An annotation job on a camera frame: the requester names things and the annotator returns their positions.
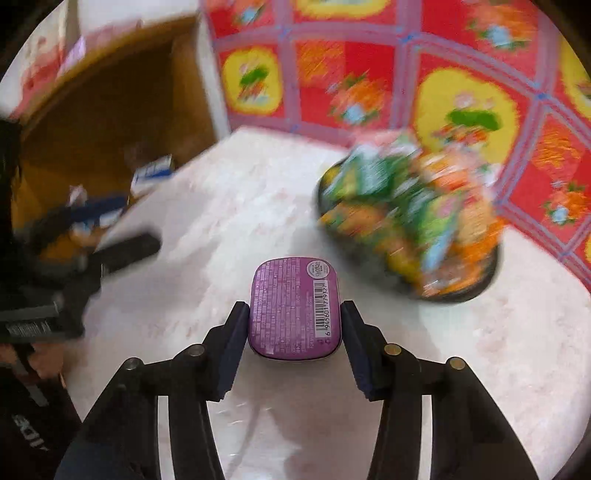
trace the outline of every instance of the purple tin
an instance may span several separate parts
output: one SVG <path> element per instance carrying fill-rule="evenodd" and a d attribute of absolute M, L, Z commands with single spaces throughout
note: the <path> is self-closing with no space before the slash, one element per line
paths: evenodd
<path fill-rule="evenodd" d="M 339 287 L 335 269 L 320 258 L 269 260 L 252 280 L 248 342 L 276 360 L 323 358 L 340 345 Z"/>

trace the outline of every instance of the white marble table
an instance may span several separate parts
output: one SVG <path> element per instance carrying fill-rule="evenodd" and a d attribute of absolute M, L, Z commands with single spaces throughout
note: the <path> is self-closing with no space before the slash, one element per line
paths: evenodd
<path fill-rule="evenodd" d="M 249 301 L 265 260 L 325 258 L 341 300 L 353 299 L 389 341 L 419 358 L 468 361 L 515 429 L 541 480 L 578 444 L 591 411 L 591 303 L 567 270 L 507 228 L 496 281 L 457 306 L 408 301 L 356 278 L 316 225 L 314 189 L 343 151 L 301 137 L 241 129 L 195 159 L 117 224 L 162 232 L 160 256 L 103 285 L 72 346 L 67 382 L 85 416 L 120 364 L 172 358 Z M 226 478 L 366 478 L 381 405 L 356 388 L 345 349 L 303 364 L 275 363 L 248 346 L 234 387 L 210 404 Z M 424 424 L 430 424 L 428 402 Z M 159 415 L 163 479 L 174 478 L 167 413 Z M 424 430 L 421 480 L 428 478 Z"/>

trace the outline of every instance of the candy wrapper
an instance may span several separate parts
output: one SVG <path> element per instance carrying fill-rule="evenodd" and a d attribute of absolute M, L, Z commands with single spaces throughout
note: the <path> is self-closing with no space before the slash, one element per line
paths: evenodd
<path fill-rule="evenodd" d="M 383 255 L 422 296 L 476 284 L 498 243 L 491 192 L 474 152 L 421 155 L 413 133 L 357 135 L 347 159 L 323 177 L 321 222 Z"/>

